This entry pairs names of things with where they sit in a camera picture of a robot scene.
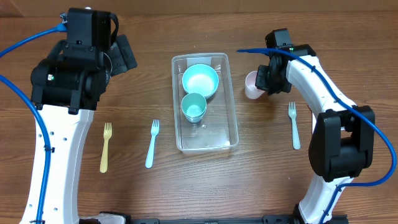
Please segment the pink plastic cup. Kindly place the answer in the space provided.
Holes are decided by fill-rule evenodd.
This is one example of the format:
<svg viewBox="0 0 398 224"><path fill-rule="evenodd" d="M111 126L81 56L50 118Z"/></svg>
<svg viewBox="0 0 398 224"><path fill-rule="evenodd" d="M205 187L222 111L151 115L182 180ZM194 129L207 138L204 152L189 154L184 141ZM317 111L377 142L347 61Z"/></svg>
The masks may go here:
<svg viewBox="0 0 398 224"><path fill-rule="evenodd" d="M256 77L257 71L252 71L245 79L245 95L252 100L257 99L264 94L263 90L260 90L255 86Z"/></svg>

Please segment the green plastic fork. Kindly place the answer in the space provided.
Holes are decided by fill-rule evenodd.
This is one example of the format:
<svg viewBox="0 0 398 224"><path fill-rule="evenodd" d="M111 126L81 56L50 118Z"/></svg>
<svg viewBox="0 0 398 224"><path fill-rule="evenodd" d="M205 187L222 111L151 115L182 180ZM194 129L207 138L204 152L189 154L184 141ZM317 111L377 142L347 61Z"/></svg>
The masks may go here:
<svg viewBox="0 0 398 224"><path fill-rule="evenodd" d="M296 107L295 107L295 102L290 102L289 103L289 110L288 110L288 115L291 119L292 122L292 144L293 148L295 150L299 150L301 145L300 145L300 138L299 138L299 132L297 128L297 112L296 112Z"/></svg>

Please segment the light blue bowl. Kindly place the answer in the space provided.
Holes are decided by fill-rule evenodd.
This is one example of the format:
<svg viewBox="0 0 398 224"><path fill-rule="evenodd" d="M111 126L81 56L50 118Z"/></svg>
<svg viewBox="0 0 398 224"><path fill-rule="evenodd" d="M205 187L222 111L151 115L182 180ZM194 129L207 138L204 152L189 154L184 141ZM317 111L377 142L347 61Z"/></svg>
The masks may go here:
<svg viewBox="0 0 398 224"><path fill-rule="evenodd" d="M186 93L198 93L206 99L216 93L219 83L215 69L205 64L188 67L182 76L182 86Z"/></svg>

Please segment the yellow plastic fork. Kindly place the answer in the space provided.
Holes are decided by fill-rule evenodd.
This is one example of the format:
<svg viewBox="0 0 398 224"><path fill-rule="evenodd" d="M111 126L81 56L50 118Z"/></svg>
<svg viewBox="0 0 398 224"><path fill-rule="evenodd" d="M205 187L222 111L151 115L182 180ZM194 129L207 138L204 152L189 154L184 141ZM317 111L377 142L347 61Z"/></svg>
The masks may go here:
<svg viewBox="0 0 398 224"><path fill-rule="evenodd" d="M99 171L103 174L108 170L108 149L109 149L109 140L111 136L112 136L112 124L105 123L104 132L103 132L103 137L104 137L103 152L99 168Z"/></svg>

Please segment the light blue plastic fork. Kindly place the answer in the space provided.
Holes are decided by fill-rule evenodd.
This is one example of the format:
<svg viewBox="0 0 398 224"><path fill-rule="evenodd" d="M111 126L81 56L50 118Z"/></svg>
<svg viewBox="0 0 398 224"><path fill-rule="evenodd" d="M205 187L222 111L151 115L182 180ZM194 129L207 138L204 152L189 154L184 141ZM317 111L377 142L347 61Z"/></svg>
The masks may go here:
<svg viewBox="0 0 398 224"><path fill-rule="evenodd" d="M159 134L159 120L155 119L152 122L152 126L151 126L151 139L150 139L150 145L149 145L149 149L147 152L147 157L146 157L146 163L145 163L145 167L147 169L150 169L153 166L153 162L154 162L154 151L155 151L155 139L157 137L157 135Z"/></svg>

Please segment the green plastic cup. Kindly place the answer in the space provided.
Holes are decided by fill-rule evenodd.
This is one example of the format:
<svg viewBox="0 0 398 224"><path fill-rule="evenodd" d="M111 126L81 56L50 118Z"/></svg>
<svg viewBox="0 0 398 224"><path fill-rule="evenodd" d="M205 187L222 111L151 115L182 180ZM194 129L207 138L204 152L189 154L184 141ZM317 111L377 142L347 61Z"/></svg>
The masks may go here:
<svg viewBox="0 0 398 224"><path fill-rule="evenodd" d="M201 121L206 112L207 102L201 94L189 93L183 97L181 109L189 122L197 123Z"/></svg>

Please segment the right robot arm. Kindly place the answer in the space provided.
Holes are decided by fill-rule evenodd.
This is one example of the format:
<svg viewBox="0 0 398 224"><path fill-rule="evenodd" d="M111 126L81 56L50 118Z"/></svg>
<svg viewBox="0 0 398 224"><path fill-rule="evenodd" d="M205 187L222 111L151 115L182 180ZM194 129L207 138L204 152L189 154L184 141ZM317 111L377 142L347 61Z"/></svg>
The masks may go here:
<svg viewBox="0 0 398 224"><path fill-rule="evenodd" d="M296 87L313 114L308 157L314 175L304 198L295 207L295 223L338 223L332 211L347 187L373 161L375 115L357 106L322 69L309 45L257 49L270 58L257 70L256 87L268 95Z"/></svg>

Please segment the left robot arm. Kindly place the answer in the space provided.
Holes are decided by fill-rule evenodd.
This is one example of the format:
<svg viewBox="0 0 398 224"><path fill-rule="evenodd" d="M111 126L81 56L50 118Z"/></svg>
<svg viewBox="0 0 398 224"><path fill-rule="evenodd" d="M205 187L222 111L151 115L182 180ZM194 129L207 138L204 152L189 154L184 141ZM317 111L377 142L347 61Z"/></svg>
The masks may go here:
<svg viewBox="0 0 398 224"><path fill-rule="evenodd" d="M66 107L44 106L38 113L47 128L52 146L49 178L42 218L37 220L39 194L45 167L44 135L37 124L32 180L21 223L130 223L131 217L123 213L101 212L99 215L88 217L78 216L77 193L81 158L94 112L80 110L77 114L70 114Z"/></svg>

